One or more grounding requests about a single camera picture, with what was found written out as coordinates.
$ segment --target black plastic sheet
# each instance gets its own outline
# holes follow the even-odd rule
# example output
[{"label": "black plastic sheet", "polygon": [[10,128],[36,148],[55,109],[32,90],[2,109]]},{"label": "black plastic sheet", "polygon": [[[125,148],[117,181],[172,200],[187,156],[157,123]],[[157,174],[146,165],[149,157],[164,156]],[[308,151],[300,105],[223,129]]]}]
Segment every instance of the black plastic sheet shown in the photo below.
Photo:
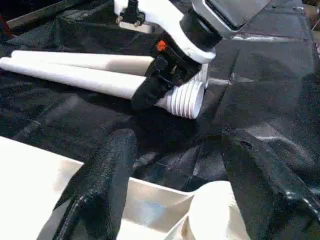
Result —
[{"label": "black plastic sheet", "polygon": [[[190,6],[174,2],[182,11]],[[4,55],[14,49],[148,55],[158,32],[119,28],[112,3],[102,3],[69,10],[4,43]],[[235,39],[216,46],[197,120],[157,107],[136,114],[125,99],[0,71],[0,134],[85,162],[104,134],[129,128],[139,149],[133,177],[192,191],[228,179],[222,131],[237,129],[268,146],[319,199],[320,65],[299,5],[274,0]]]}]

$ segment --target black surface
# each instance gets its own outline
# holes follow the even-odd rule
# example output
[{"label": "black surface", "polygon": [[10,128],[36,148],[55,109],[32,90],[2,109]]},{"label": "black surface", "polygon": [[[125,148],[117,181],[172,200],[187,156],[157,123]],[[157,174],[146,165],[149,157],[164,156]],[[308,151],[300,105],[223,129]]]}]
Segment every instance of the black surface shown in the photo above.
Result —
[{"label": "black surface", "polygon": [[252,240],[318,240],[320,203],[269,144],[223,134],[223,162]]},{"label": "black surface", "polygon": [[[188,2],[178,4],[184,11],[190,7]],[[274,4],[279,7],[268,6],[244,29],[244,40],[223,40],[216,46],[197,120],[156,107],[135,114],[125,99],[1,71],[0,133],[84,162],[101,129],[111,133],[131,128],[139,145],[133,176],[191,191],[227,179],[221,129],[247,129],[319,195],[319,59],[306,17],[292,8],[299,2]],[[253,38],[259,34],[264,37]],[[3,51],[147,55],[157,37],[118,28],[110,7],[88,17],[69,11],[11,40]],[[232,84],[221,85],[214,78]]]}]

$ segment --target white plastic part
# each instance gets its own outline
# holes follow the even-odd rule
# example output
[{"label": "white plastic part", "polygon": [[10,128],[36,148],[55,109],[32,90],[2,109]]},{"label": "white plastic part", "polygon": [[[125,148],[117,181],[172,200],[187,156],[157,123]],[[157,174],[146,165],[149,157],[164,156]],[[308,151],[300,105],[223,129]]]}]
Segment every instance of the white plastic part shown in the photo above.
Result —
[{"label": "white plastic part", "polygon": [[200,187],[189,209],[189,226],[196,240],[250,240],[231,185],[214,181]]},{"label": "white plastic part", "polygon": [[[115,0],[114,12],[120,15],[128,7],[128,0]],[[216,56],[216,50],[205,52],[194,45],[180,26],[183,18],[180,12],[169,0],[139,0],[139,10],[145,13],[145,21],[160,25],[175,41],[179,48],[190,58],[200,64],[207,64]]]},{"label": "white plastic part", "polygon": [[[0,59],[0,68],[124,99],[131,99],[146,79],[144,76],[9,57]],[[203,82],[191,80],[169,91],[156,106],[173,115],[195,119],[202,105],[204,90]]]},{"label": "white plastic part", "polygon": [[[34,59],[40,62],[69,65],[88,69],[104,70],[116,73],[144,76],[150,63],[151,56],[51,52],[51,51],[24,51],[15,50],[11,57],[14,59],[29,61]],[[203,64],[193,80],[203,82],[208,87],[208,67]]]}]

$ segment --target ribbed pipe end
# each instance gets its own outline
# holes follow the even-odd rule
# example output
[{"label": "ribbed pipe end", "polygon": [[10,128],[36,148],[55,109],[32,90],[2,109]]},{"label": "ribbed pipe end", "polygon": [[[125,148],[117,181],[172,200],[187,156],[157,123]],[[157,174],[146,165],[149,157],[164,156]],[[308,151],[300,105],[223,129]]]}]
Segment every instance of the ribbed pipe end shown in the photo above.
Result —
[{"label": "ribbed pipe end", "polygon": [[192,78],[192,80],[203,82],[204,88],[207,89],[209,81],[208,81],[208,69],[209,64],[203,64],[201,70]]},{"label": "ribbed pipe end", "polygon": [[179,87],[175,86],[157,105],[173,115],[195,119],[199,115],[204,93],[203,82],[190,80]]}]

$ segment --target pvc pipe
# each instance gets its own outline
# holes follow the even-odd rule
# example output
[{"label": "pvc pipe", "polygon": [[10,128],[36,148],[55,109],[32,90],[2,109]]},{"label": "pvc pipe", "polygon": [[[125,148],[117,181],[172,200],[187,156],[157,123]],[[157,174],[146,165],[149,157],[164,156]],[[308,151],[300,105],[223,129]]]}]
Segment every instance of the pvc pipe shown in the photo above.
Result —
[{"label": "pvc pipe", "polygon": [[[35,59],[36,61],[76,66],[88,69],[104,70],[116,73],[144,76],[150,63],[154,60],[151,56],[70,53],[51,51],[24,51],[15,50],[11,57],[14,59]],[[204,82],[208,87],[208,67],[203,64],[202,69],[193,79]]]},{"label": "pvc pipe", "polygon": [[[0,68],[124,99],[131,99],[146,79],[144,76],[9,57],[0,59]],[[191,80],[182,86],[174,87],[156,106],[173,115],[195,119],[202,105],[204,91],[202,82]]]}]

